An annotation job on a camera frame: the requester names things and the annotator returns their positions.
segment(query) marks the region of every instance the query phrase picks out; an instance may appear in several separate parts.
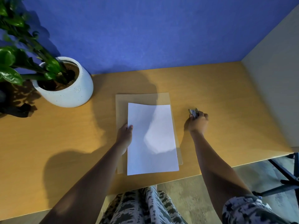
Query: forearm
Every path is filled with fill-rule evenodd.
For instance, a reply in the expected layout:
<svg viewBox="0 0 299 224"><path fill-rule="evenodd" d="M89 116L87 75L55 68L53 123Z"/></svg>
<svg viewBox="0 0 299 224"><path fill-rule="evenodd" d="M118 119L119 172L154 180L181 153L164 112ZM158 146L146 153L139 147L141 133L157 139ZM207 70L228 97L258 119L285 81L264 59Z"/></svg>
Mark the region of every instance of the forearm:
<svg viewBox="0 0 299 224"><path fill-rule="evenodd" d="M99 212L112 182L123 146L116 143L52 208L44 223L92 223Z"/></svg>
<svg viewBox="0 0 299 224"><path fill-rule="evenodd" d="M222 219L222 208L234 196L251 194L236 172L214 151L204 136L191 132L196 155L213 207Z"/></svg>

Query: gray wall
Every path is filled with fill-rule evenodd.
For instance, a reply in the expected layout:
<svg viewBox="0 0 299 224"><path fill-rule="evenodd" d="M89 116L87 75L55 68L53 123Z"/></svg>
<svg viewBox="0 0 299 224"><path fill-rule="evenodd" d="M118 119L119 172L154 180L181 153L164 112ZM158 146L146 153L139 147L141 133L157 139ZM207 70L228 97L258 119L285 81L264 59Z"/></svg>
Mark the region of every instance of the gray wall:
<svg viewBox="0 0 299 224"><path fill-rule="evenodd" d="M289 145L299 146L299 5L242 63Z"/></svg>

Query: person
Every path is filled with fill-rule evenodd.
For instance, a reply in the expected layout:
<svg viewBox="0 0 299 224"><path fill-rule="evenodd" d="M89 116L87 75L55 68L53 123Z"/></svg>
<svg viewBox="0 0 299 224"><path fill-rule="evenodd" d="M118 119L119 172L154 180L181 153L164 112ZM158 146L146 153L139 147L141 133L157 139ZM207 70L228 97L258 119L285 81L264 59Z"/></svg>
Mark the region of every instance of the person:
<svg viewBox="0 0 299 224"><path fill-rule="evenodd" d="M208 115L190 115L188 129L195 145L212 205L223 224L290 224L254 196L236 172L204 138ZM112 182L118 161L132 141L133 126L125 124L115 144L49 211L41 224L94 224ZM170 197L154 186L119 194L110 203L102 224L186 223Z"/></svg>

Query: patterned dress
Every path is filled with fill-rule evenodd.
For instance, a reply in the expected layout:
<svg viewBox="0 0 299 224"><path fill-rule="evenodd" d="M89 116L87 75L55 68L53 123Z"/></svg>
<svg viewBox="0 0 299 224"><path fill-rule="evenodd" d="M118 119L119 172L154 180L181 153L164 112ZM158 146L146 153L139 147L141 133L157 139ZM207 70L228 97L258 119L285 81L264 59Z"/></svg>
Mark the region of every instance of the patterned dress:
<svg viewBox="0 0 299 224"><path fill-rule="evenodd" d="M223 207L223 224L298 224L272 213L256 196L234 197ZM154 186L119 194L110 203L100 224L180 224L186 223L170 197Z"/></svg>

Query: white paper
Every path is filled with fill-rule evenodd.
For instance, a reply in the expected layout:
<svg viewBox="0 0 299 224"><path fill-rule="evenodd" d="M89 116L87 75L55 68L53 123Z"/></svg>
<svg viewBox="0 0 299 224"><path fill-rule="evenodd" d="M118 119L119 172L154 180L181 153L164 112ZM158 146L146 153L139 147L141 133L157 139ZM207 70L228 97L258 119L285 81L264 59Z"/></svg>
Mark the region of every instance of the white paper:
<svg viewBox="0 0 299 224"><path fill-rule="evenodd" d="M127 175L178 171L170 105L128 104L133 125Z"/></svg>

